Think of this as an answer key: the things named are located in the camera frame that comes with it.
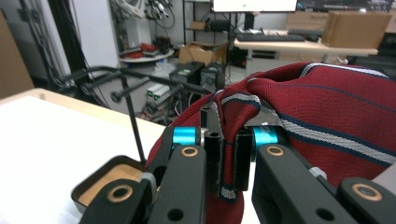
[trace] keyboard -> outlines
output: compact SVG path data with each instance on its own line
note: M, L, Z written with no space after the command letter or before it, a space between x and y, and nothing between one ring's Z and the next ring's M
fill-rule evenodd
M290 29L288 30L288 35L302 35L302 36L318 36L322 37L322 30L304 30L304 29Z
M299 35L263 35L263 34L236 34L240 42L302 42Z

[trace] brass ring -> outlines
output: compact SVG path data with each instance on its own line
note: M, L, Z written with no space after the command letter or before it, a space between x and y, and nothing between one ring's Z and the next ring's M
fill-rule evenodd
M370 190L373 195L368 195L364 192L360 191L360 188L365 188ZM360 197L362 197L363 199L369 200L369 201L373 201L373 202L379 202L382 200L382 194L375 188L366 185L366 184L354 184L352 185L352 189L353 191L358 194Z
M196 149L195 147L185 147L181 149L181 155L185 157L194 157L198 155L198 149Z
M283 154L285 154L285 151L280 147L268 147L267 152L268 154L273 156L282 156Z
M120 193L120 190L125 190L125 192L122 192L121 195L119 196L117 194ZM132 192L133 192L133 189L132 189L131 186L129 186L129 185L119 185L119 186L116 186L115 188L113 188L107 194L107 198L108 198L109 201L111 201L113 203L120 203L120 202L123 202L123 201L127 200L129 197L131 197Z

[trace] blue component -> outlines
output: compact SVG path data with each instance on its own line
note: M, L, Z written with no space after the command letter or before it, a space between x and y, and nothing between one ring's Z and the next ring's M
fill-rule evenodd
M173 144L195 145L195 127L175 127Z
M255 126L253 127L253 132L256 143L256 151L259 151L259 147L264 144L277 143L277 136L274 127Z

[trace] red cloth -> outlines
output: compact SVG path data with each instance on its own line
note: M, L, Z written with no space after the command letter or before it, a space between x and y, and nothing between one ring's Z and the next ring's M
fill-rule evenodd
M195 102L172 126L199 126L201 105L217 102L228 143L222 186L226 194L222 199L207 196L206 223L242 220L243 195L233 192L233 139L258 114L260 99L279 115L291 144L337 187L347 177L372 179L396 162L395 96L396 83L373 70L294 63L253 74ZM161 141L151 150L148 163Z

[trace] cardboard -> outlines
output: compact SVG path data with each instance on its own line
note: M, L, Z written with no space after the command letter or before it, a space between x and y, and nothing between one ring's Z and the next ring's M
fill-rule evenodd
M190 29L192 29L192 30L207 30L207 24L204 21L191 21Z
M379 11L331 11L321 42L328 47L377 49L390 18Z
M213 45L192 42L180 49L178 54L179 63L201 62L226 63L228 43Z
M0 99L33 87L33 81L0 10Z

